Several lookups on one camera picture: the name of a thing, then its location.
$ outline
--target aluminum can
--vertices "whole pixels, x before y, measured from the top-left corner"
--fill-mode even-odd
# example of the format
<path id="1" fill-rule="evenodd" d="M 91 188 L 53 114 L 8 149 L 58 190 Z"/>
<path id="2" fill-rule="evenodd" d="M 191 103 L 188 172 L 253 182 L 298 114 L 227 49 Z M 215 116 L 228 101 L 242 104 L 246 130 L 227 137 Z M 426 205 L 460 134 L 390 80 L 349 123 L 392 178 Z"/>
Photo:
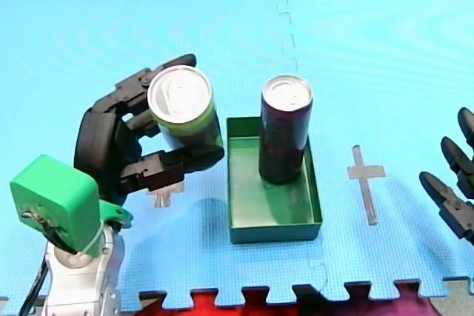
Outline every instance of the aluminum can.
<path id="1" fill-rule="evenodd" d="M 207 77 L 195 67 L 180 65 L 157 73 L 150 82 L 147 100 L 172 149 L 222 146 L 212 87 Z"/>
<path id="2" fill-rule="evenodd" d="M 270 79 L 261 93 L 260 176 L 282 185 L 301 171 L 313 107 L 310 84 L 295 75 Z"/>

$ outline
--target can lid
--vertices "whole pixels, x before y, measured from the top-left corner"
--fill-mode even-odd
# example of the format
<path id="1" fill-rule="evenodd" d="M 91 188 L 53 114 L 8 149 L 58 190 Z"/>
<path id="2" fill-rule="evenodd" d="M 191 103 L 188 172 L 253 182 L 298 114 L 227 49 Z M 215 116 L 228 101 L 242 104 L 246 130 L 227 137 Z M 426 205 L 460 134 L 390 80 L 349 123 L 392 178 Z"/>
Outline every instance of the can lid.
<path id="1" fill-rule="evenodd" d="M 173 66 L 153 77 L 148 106 L 159 119 L 184 124 L 198 118 L 212 101 L 209 81 L 194 67 Z"/>
<path id="2" fill-rule="evenodd" d="M 313 89 L 303 78 L 283 74 L 265 83 L 263 96 L 271 107 L 291 112 L 307 106 L 312 101 Z"/>

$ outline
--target robotic hand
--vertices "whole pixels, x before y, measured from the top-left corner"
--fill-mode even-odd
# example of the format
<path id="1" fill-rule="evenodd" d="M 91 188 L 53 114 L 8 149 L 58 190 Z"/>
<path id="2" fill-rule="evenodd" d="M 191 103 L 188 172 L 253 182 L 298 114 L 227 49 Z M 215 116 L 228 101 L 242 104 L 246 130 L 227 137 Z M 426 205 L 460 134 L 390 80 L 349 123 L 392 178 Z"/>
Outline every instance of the robotic hand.
<path id="1" fill-rule="evenodd" d="M 218 146 L 141 155 L 138 140 L 159 134 L 147 104 L 148 85 L 158 72 L 179 64 L 194 67 L 196 57 L 141 70 L 96 101 L 82 118 L 73 167 L 42 155 L 11 181 L 20 221 L 48 240 L 20 316 L 32 309 L 48 270 L 52 282 L 42 316 L 118 315 L 116 285 L 124 257 L 119 232 L 132 220 L 122 208 L 127 195 L 176 184 L 224 157 Z M 126 114 L 133 117 L 124 121 Z"/>
<path id="2" fill-rule="evenodd" d="M 474 149 L 474 114 L 466 108 L 458 113 L 458 122 L 466 137 L 467 144 Z M 448 137 L 441 140 L 441 150 L 451 170 L 458 177 L 458 187 L 468 199 L 474 198 L 474 163 L 462 152 L 461 148 Z M 433 174 L 420 173 L 420 182 L 428 195 L 440 208 L 439 215 L 458 238 L 466 238 L 474 244 L 474 206 L 456 196 Z"/>

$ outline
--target black robotic claw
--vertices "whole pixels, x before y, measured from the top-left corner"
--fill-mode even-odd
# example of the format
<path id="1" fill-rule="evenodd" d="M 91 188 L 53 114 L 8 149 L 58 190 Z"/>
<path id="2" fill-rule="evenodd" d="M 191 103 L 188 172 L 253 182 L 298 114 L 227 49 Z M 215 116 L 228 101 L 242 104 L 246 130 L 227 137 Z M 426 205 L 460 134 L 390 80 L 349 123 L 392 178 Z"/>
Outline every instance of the black robotic claw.
<path id="1" fill-rule="evenodd" d="M 211 168 L 224 157 L 219 146 L 183 147 L 171 152 L 146 155 L 120 174 L 123 193 L 148 188 L 150 191 L 184 180 L 184 175 Z"/>
<path id="2" fill-rule="evenodd" d="M 194 67 L 196 57 L 184 55 L 154 70 L 146 68 L 131 75 L 84 114 L 74 167 L 94 178 L 101 198 L 123 205 L 131 192 L 177 183 L 184 174 L 211 167 L 224 156 L 221 147 L 191 147 L 141 156 L 138 140 L 159 134 L 148 108 L 147 89 L 157 73 L 176 65 Z M 129 113 L 133 117 L 124 122 L 122 117 Z"/>
<path id="3" fill-rule="evenodd" d="M 474 148 L 474 115 L 466 108 L 458 113 L 458 122 L 467 143 Z M 441 140 L 441 150 L 451 170 L 458 177 L 458 187 L 469 199 L 474 198 L 474 163 L 448 137 Z M 454 191 L 428 172 L 420 173 L 420 182 L 440 208 L 439 215 L 459 238 L 474 244 L 474 205 L 458 198 Z"/>
<path id="4" fill-rule="evenodd" d="M 458 113 L 458 123 L 467 144 L 474 149 L 474 114 L 469 109 L 463 107 Z"/>
<path id="5" fill-rule="evenodd" d="M 441 140 L 441 150 L 451 170 L 458 176 L 458 187 L 466 198 L 474 198 L 474 163 L 448 137 Z"/>
<path id="6" fill-rule="evenodd" d="M 451 188 L 431 173 L 420 173 L 420 182 L 440 208 L 439 215 L 456 236 L 474 244 L 474 206 L 458 198 Z"/>

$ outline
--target green can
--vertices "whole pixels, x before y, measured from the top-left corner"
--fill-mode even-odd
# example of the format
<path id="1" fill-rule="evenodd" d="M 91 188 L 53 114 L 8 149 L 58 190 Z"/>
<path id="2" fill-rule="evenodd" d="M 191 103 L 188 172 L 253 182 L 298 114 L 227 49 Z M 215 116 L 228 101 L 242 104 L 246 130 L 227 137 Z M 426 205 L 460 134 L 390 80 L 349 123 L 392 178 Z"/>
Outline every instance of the green can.
<path id="1" fill-rule="evenodd" d="M 172 149 L 219 145 L 221 127 L 207 77 L 195 67 L 174 66 L 152 79 L 148 106 Z"/>

